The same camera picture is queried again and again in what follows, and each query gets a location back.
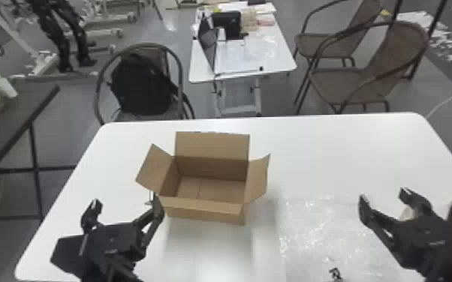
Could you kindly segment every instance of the laptop screen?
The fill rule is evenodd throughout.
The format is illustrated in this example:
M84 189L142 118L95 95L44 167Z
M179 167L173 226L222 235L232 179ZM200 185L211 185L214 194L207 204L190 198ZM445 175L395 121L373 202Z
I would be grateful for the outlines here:
M218 29L210 28L209 23L205 18L201 20L200 28L198 29L198 41L201 49L205 53L206 60L209 62L212 71L215 67L215 51L217 48Z

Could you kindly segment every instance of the small screw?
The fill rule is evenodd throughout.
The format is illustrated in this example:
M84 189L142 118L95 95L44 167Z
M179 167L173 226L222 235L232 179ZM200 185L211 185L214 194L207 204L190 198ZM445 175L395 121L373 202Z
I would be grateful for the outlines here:
M331 273L331 278L334 281L342 281L342 275L340 274L340 270L338 270L338 268L330 269L329 273Z

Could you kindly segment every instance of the open cardboard box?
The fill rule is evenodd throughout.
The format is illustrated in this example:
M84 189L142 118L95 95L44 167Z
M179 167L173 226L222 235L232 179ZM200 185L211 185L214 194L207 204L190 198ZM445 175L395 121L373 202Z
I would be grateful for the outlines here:
M267 191L269 162L249 161L249 135L177 132L175 156L152 144L137 182L171 217L243 225L246 204Z

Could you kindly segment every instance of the bubble wrap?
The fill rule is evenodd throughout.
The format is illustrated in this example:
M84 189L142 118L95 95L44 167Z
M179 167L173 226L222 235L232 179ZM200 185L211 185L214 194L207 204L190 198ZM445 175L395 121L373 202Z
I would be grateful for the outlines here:
M360 222L357 196L282 200L279 241L288 282L332 281L335 267L344 281L406 282L406 271Z

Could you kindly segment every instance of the robot leg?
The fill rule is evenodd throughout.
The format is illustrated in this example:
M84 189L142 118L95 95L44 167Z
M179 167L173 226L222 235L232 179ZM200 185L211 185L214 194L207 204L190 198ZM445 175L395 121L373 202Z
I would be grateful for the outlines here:
M63 34L62 28L56 22L56 18L51 13L50 6L47 3L37 3L28 1L35 14L38 16L38 23L47 38L49 38L58 47L60 73L74 71L70 64L70 42Z
M96 63L89 57L88 41L84 28L79 25L80 16L67 0L55 0L53 10L70 26L77 42L77 61L81 67L90 67Z

